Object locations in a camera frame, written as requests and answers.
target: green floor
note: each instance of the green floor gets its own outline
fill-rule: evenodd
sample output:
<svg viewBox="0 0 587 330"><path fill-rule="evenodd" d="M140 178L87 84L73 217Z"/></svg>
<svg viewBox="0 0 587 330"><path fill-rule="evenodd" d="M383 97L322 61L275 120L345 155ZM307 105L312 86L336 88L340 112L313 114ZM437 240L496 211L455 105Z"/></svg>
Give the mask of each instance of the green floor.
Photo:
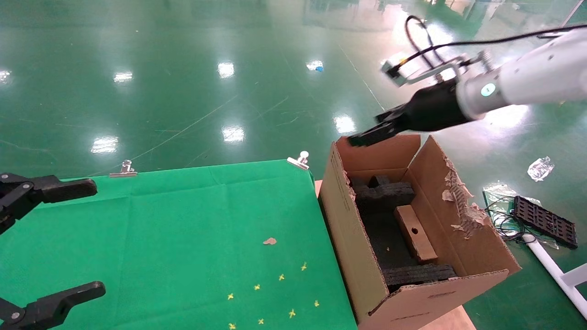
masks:
<svg viewBox="0 0 587 330"><path fill-rule="evenodd" d="M412 50L408 14L436 42L509 36L564 23L577 0L61 0L0 2L0 167L25 176L102 175L284 159L328 147L405 102L381 62ZM571 23L587 21L583 4ZM497 63L540 45L490 47ZM445 50L474 53L480 48ZM313 69L322 62L323 72ZM585 243L585 103L518 106L436 134L478 195L500 180L577 222ZM549 156L536 183L526 171ZM526 247L524 270L465 308L478 329L578 329L585 320ZM587 248L549 250L564 271ZM587 295L587 287L579 287Z"/></svg>

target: metal clip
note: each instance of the metal clip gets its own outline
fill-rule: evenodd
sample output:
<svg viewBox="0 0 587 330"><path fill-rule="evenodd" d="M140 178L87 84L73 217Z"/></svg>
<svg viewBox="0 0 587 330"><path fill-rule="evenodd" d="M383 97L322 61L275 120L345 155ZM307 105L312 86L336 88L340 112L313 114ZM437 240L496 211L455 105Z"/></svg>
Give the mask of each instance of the metal clip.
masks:
<svg viewBox="0 0 587 330"><path fill-rule="evenodd" d="M125 160L122 162L122 168L120 169L119 173L110 173L110 177L136 177L138 173L134 171L130 165L133 162L130 160Z"/></svg>
<svg viewBox="0 0 587 330"><path fill-rule="evenodd" d="M288 163L296 165L297 167L299 167L302 170L308 170L310 167L308 165L306 165L306 163L308 162L309 155L310 154L307 151L302 151L299 153L298 159L293 159L291 157L288 157Z"/></svg>

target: black plastic tray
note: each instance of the black plastic tray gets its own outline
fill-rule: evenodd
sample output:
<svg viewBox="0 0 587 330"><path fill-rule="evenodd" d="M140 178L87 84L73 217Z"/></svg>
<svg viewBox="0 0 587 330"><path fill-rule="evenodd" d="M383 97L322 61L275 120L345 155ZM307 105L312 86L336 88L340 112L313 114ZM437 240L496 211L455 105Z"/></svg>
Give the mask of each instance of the black plastic tray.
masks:
<svg viewBox="0 0 587 330"><path fill-rule="evenodd" d="M560 245L576 249L577 234L575 224L569 220L540 207L526 198L514 198L512 215L537 232L554 238Z"/></svg>

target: green cloth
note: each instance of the green cloth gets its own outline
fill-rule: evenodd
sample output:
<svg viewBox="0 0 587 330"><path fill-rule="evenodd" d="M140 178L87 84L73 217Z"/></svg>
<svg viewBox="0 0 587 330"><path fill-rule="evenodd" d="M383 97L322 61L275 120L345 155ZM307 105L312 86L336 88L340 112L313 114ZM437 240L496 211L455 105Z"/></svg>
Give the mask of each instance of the green cloth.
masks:
<svg viewBox="0 0 587 330"><path fill-rule="evenodd" d="M356 329L310 172L276 160L95 181L96 196L42 204L0 236L0 297L104 282L62 330Z"/></svg>

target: black cable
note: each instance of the black cable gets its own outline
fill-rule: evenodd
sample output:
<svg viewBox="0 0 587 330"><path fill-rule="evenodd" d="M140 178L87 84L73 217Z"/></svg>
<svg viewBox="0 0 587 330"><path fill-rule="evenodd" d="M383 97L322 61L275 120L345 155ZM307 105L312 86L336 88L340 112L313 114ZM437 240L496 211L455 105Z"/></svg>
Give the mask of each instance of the black cable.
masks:
<svg viewBox="0 0 587 330"><path fill-rule="evenodd" d="M406 21L404 22L404 30L406 31L406 37L407 37L408 41L410 42L411 46L414 47L414 50L418 53L422 51L420 49L420 47L418 47L418 45L416 44L416 41L414 41L414 39L411 37L410 28L409 28L408 24L409 24L410 20L412 20L412 19L415 20L416 22L418 22L418 24L420 24L420 26L424 29L424 31L426 31L426 35L428 36L428 43L430 44L430 46L434 46L434 43L432 42L432 37L430 36L430 33L428 32L428 27L426 26L424 21L422 19L420 19L418 16L410 15L406 18ZM440 55L438 54L438 52L436 52L436 50L433 50L433 52L436 55L436 58L439 59L439 61L441 63L445 63L445 61L440 57ZM426 57L426 55L422 54L422 58L424 59L424 62L426 62L426 65L428 65L428 67L431 70L434 69L434 65Z"/></svg>
<svg viewBox="0 0 587 330"><path fill-rule="evenodd" d="M504 241L515 241L516 243L532 243L535 242L537 240L536 234L534 234L525 224L524 222L517 218L514 217L512 214L510 213L506 213L506 212L502 212L502 211L497 211L497 210L491 210L490 207L492 207L493 205L495 205L496 203L498 203L499 201L503 201L506 199L514 199L511 196L505 196L505 197L501 197L498 200L495 200L493 203L489 204L484 210L487 213L493 212L493 213L497 213L499 214L498 217L491 217L492 221L493 221L493 226L495 227L495 229L497 230L497 232L500 234L501 239ZM509 235L507 230L504 230L503 225L505 222L507 221L512 221L514 223L516 223L516 225L518 226L519 230L517 233L513 234L513 235ZM523 236L525 234L530 234L534 237L534 239L530 242L526 242L523 239Z"/></svg>
<svg viewBox="0 0 587 330"><path fill-rule="evenodd" d="M518 40L518 39L529 38L531 36L541 35L543 33L564 32L564 31L570 31L573 29L581 29L581 28L587 28L587 24L580 24L580 25L575 25L575 26L564 26L561 28L534 31L534 32L530 32L530 33L524 33L521 35L515 35L515 36L510 36L510 37L501 38L501 39L481 40L481 41L457 41L457 42L445 43L442 45L430 46L424 50L418 51L417 53L410 55L407 59L403 60L400 64L394 66L391 69L391 71L397 72L404 64L415 59L416 57L424 55L427 52L431 52L433 50L436 50L436 49L442 48L442 47L466 46L466 45L488 45L488 44L492 44L492 43L503 43L503 42L514 41L514 40Z"/></svg>

